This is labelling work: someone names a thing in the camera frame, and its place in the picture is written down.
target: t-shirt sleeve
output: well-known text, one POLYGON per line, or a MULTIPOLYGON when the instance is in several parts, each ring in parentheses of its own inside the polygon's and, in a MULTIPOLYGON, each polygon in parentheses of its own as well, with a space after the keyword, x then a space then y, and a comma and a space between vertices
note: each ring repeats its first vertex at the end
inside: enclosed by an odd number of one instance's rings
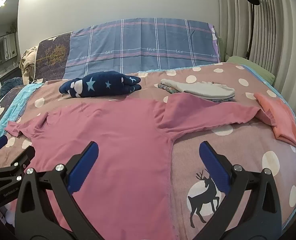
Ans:
POLYGON ((32 139, 40 135, 44 127, 48 125, 47 117, 49 113, 46 112, 40 116, 30 119, 25 123, 8 122, 5 130, 12 136, 18 137, 24 134, 27 138, 32 139))
POLYGON ((272 114, 265 113, 260 107, 237 102, 215 103, 188 93, 169 95, 167 103, 159 106, 160 109, 155 111, 157 129, 172 139, 231 123, 246 123, 254 117, 275 126, 272 114))

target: floor lamp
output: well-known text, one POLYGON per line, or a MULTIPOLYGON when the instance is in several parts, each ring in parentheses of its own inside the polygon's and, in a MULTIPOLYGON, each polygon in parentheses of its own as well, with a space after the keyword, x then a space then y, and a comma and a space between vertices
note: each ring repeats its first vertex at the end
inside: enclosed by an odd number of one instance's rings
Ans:
POLYGON ((246 53, 246 59, 249 59, 250 50, 252 49, 253 35, 254 35, 254 21, 255 21, 255 15, 254 15, 255 14, 255 9, 254 9, 254 6, 255 5, 260 5, 261 2, 260 2, 260 0, 247 0, 247 1, 252 4, 252 33, 251 33, 251 36, 250 36, 248 51, 246 53))

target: light blue star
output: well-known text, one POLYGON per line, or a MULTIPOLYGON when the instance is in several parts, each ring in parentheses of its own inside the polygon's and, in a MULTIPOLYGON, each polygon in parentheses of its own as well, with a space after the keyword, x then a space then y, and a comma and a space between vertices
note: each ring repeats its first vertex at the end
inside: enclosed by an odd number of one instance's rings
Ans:
POLYGON ((134 78, 131 78, 131 77, 130 77, 130 80, 131 80, 131 83, 133 83, 133 82, 134 82, 134 80, 136 81, 136 79, 134 79, 134 78))
POLYGON ((110 86, 111 86, 111 84, 109 83, 109 80, 108 80, 108 82, 105 82, 106 83, 106 88, 109 88, 110 89, 110 86))
POLYGON ((88 85, 88 91, 90 91, 90 89, 92 89, 92 90, 94 91, 94 83, 95 83, 95 82, 96 82, 96 81, 92 81, 92 77, 91 77, 91 79, 90 79, 89 82, 86 82, 87 85, 88 85))

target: beige clothing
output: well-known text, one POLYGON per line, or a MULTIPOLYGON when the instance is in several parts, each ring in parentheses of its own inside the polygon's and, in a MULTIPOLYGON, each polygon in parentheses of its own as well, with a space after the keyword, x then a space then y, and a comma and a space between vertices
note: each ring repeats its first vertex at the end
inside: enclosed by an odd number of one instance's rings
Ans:
POLYGON ((221 100, 235 96, 235 89, 222 84, 213 84, 202 81, 193 84, 179 83, 176 81, 162 79, 161 83, 173 87, 180 92, 190 93, 207 100, 221 100))
POLYGON ((38 46, 27 49, 20 61, 23 84, 28 85, 29 80, 33 81, 35 77, 35 58, 37 56, 38 46))

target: deer silhouette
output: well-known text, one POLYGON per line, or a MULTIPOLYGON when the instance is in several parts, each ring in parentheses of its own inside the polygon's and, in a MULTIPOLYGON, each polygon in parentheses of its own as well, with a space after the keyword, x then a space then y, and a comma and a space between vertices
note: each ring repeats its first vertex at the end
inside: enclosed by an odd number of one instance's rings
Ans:
POLYGON ((205 182, 205 187, 207 188, 207 190, 205 192, 195 196, 195 197, 188 196, 188 199, 189 199, 189 202, 190 202, 190 205, 191 205, 190 226, 192 228, 195 228, 195 225, 193 224, 193 221, 192 221, 192 216, 195 213, 196 209, 197 209, 196 214, 199 216, 201 222, 206 223, 206 221, 202 218, 202 216, 200 214, 200 210, 202 208, 202 205, 207 204, 207 203, 210 202, 211 203, 211 208, 212 208, 214 213, 215 213, 215 206, 214 206, 213 201, 215 199, 217 200, 216 209, 219 206, 219 197, 216 196, 217 190, 216 190, 215 183, 211 179, 210 175, 209 175, 208 178, 206 178, 205 176, 202 177, 203 172, 204 172, 204 170, 202 171, 202 173, 200 175, 198 173, 196 173, 196 175, 197 175, 196 178, 199 179, 199 180, 203 180, 205 182))

